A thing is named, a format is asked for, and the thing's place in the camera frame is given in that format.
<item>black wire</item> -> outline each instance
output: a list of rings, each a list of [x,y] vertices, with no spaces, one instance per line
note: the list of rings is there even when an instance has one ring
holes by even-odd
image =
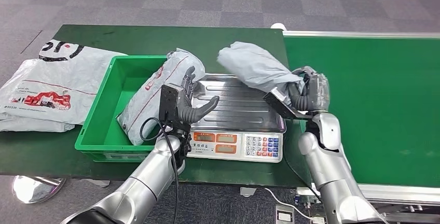
[[[151,118],[148,118],[148,119],[146,119],[146,120],[144,121],[144,123],[143,123],[142,126],[141,126],[141,130],[140,130],[140,132],[139,132],[139,135],[141,136],[141,139],[142,139],[143,141],[149,141],[149,140],[151,140],[151,139],[153,139],[153,138],[157,138],[157,137],[159,136],[159,134],[160,134],[160,132],[159,132],[156,136],[154,136],[154,137],[152,137],[152,138],[148,138],[148,139],[144,138],[144,136],[143,136],[143,134],[142,134],[142,131],[144,130],[144,126],[145,126],[145,124],[147,124],[147,122],[149,122],[150,120],[154,120],[154,121],[156,121],[156,122],[159,124],[160,130],[162,131],[163,136],[164,136],[165,139],[167,140],[168,147],[170,148],[170,152],[171,152],[171,165],[173,166],[173,169],[174,169],[174,176],[175,176],[175,180],[176,180],[176,181],[175,181],[175,182],[176,182],[176,203],[175,203],[175,205],[174,205],[174,220],[173,220],[173,223],[176,223],[176,219],[177,219],[177,208],[178,208],[178,174],[177,174],[176,158],[174,157],[173,147],[171,146],[170,139],[168,138],[168,135],[167,135],[167,133],[165,132],[165,128],[162,126],[162,123],[161,123],[157,118],[151,117]]]
[[[312,191],[312,193],[316,196],[316,198],[318,198],[318,200],[320,201],[320,202],[322,202],[322,200],[321,200],[321,197],[316,193],[316,191],[314,191],[307,183],[306,183],[306,181],[296,172],[296,170],[294,170],[293,169],[293,167],[289,164],[289,162],[288,162],[288,159],[286,158],[286,156],[284,156],[284,158],[285,158],[285,160],[286,160],[286,163],[287,163],[287,166],[290,168],[290,170],[291,171],[293,171],[293,173],[295,173],[295,175],[299,178],[299,180],[301,180],[301,182],[304,184],[304,185],[306,185],[307,186],[307,188],[309,188],[310,189],[310,191]]]

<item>gray plastic package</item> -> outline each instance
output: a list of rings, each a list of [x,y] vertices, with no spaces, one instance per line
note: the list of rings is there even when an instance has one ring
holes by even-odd
[[[119,125],[134,145],[141,145],[144,141],[140,137],[141,126],[150,117],[159,117],[160,89],[163,84],[173,83],[180,85],[186,71],[194,66],[195,78],[200,80],[205,76],[203,63],[190,52],[177,48],[167,54],[167,60],[151,77],[141,86],[127,104],[123,112],[117,117]],[[142,135],[148,136],[156,122],[149,121]]]
[[[267,50],[249,43],[235,42],[218,52],[217,61],[250,88],[270,92],[274,87],[288,95],[287,83],[297,83],[301,92],[303,78],[292,74]]]

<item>digital scale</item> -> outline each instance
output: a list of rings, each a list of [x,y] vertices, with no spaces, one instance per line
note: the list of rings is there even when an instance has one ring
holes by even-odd
[[[188,157],[278,163],[283,158],[284,119],[252,89],[232,75],[206,74],[195,84],[192,106],[213,96],[217,107],[191,125]]]

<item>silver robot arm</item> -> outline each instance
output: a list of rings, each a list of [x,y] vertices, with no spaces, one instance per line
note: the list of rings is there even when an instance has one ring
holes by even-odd
[[[306,120],[299,149],[321,193],[327,223],[387,223],[365,199],[351,173],[341,143],[339,120],[327,112],[330,102],[327,78],[308,66],[292,73],[304,76],[301,92],[291,83],[287,86],[288,96],[274,88],[264,99],[283,118]]]
[[[180,140],[169,136],[174,154]],[[135,224],[144,223],[157,199],[175,179],[170,148],[164,137],[130,177],[113,193],[93,206],[67,217],[61,224]],[[177,170],[180,174],[185,161]]]
[[[144,223],[157,200],[175,180],[176,172],[180,174],[185,168],[185,158],[191,150],[191,124],[212,111],[219,101],[215,96],[200,108],[192,107],[194,70],[194,67],[188,69],[181,86],[166,84],[161,88],[159,120],[156,120],[172,130],[156,140],[153,151],[115,192],[67,217],[61,224]],[[144,139],[142,128],[140,135]]]
[[[318,113],[299,138],[299,149],[306,158],[316,188],[321,193],[327,222],[383,222],[365,199],[351,173],[344,154],[338,119]]]

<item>green tray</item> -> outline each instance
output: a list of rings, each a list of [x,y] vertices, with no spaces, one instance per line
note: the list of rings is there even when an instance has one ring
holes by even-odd
[[[75,149],[95,162],[141,162],[154,147],[134,146],[116,121],[136,91],[159,69],[165,55],[113,57],[75,143]]]

